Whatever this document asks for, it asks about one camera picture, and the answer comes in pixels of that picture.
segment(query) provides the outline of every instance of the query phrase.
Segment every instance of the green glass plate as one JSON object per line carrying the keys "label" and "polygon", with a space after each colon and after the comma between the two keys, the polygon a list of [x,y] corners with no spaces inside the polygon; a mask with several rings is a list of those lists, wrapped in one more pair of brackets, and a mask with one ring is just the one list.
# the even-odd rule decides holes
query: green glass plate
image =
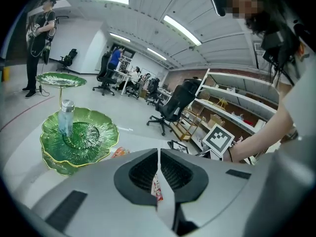
{"label": "green glass plate", "polygon": [[80,168],[73,167],[67,162],[57,163],[53,161],[51,157],[44,153],[43,147],[41,148],[41,153],[43,156],[43,160],[47,164],[50,169],[55,169],[58,174],[63,176],[70,176],[75,174]]}
{"label": "green glass plate", "polygon": [[66,73],[44,73],[36,76],[36,80],[43,84],[57,87],[76,87],[87,83],[83,78]]}
{"label": "green glass plate", "polygon": [[63,136],[58,130],[58,112],[42,125],[40,142],[45,154],[54,162],[67,162],[73,167],[95,163],[111,152],[119,140],[118,127],[97,111],[75,107],[73,134]]}

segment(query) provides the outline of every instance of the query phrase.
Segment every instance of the black t-shirt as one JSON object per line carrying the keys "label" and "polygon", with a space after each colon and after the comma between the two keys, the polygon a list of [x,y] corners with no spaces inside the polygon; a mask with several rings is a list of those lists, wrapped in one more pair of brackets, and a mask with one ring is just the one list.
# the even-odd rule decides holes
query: black t-shirt
{"label": "black t-shirt", "polygon": [[[47,20],[47,23],[49,21],[55,20],[55,12],[54,11],[48,11],[40,16],[38,16],[37,20],[36,20],[36,24],[39,24],[40,27],[45,26],[45,22]],[[46,36],[48,34],[47,32],[43,32],[40,35],[38,35],[37,37],[33,38],[31,40],[31,45],[30,45],[30,49],[31,52],[33,53],[33,55],[37,55],[39,52],[41,52],[45,46],[45,39]]]}
{"label": "black t-shirt", "polygon": [[[51,10],[51,11],[45,12],[43,15],[38,16],[38,18],[36,20],[36,24],[39,24],[40,27],[43,27],[43,26],[45,26],[44,24],[45,24],[46,20],[47,20],[47,22],[49,22],[49,21],[55,20],[55,18],[56,18],[55,12]],[[38,35],[37,38],[45,39],[47,34],[48,34],[48,32],[43,32],[40,35]]]}

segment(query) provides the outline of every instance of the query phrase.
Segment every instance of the human arm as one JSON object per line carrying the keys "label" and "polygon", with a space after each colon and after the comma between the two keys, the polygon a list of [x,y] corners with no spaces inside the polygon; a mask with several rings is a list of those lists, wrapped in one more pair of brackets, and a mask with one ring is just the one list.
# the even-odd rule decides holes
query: human arm
{"label": "human arm", "polygon": [[55,26],[55,19],[56,19],[56,15],[54,11],[50,11],[48,12],[47,15],[47,24],[43,27],[40,27],[37,29],[37,34],[43,33],[43,32],[49,32],[51,29],[54,28]]}
{"label": "human arm", "polygon": [[[259,132],[230,148],[234,162],[238,162],[267,149],[289,132],[293,126],[293,121],[284,107],[282,99],[290,89],[290,85],[279,82],[279,105],[276,113]],[[228,152],[225,152],[224,160],[231,161]]]}
{"label": "human arm", "polygon": [[55,26],[55,22],[54,22],[54,20],[52,20],[52,21],[49,21],[47,25],[38,28],[36,32],[37,32],[38,34],[43,33],[43,32],[48,32],[48,31],[50,31],[51,29],[53,29],[54,26]]}

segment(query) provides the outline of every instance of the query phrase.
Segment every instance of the red line on floor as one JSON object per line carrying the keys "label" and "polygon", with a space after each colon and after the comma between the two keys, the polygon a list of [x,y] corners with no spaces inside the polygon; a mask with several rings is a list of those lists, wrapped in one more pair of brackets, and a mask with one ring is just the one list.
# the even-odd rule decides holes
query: red line on floor
{"label": "red line on floor", "polygon": [[0,129],[0,131],[2,131],[7,125],[9,125],[12,121],[14,121],[17,117],[21,116],[23,113],[27,112],[29,109],[31,109],[31,108],[33,108],[33,107],[35,107],[35,106],[37,106],[37,105],[39,105],[39,104],[41,104],[41,103],[47,101],[47,100],[49,100],[49,99],[51,99],[51,98],[53,98],[53,97],[55,97],[55,96],[46,98],[45,100],[40,101],[39,103],[37,103],[37,104],[35,104],[35,105],[33,105],[33,106],[27,108],[26,110],[24,110],[23,112],[21,112],[19,115],[15,116],[13,119],[11,119],[7,124],[5,124],[5,125]]}

